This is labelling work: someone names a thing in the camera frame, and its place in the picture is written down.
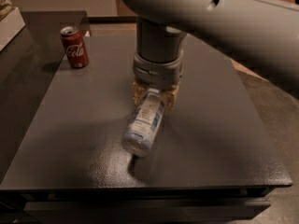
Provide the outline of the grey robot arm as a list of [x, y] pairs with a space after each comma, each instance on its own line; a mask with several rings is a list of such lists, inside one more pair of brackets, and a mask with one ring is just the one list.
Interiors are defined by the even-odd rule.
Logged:
[[299, 6], [279, 0], [122, 0], [136, 15], [191, 34], [284, 91], [299, 93]]

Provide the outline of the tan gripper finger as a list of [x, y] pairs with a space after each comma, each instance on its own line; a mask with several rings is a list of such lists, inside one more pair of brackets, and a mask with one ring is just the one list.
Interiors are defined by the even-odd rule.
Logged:
[[133, 103], [135, 106], [138, 106], [141, 102], [143, 96], [148, 90], [149, 86], [141, 81], [139, 81], [136, 77], [133, 81]]
[[179, 85], [172, 85], [169, 89], [163, 90], [163, 101], [165, 104], [164, 114], [169, 116], [175, 108], [178, 98]]

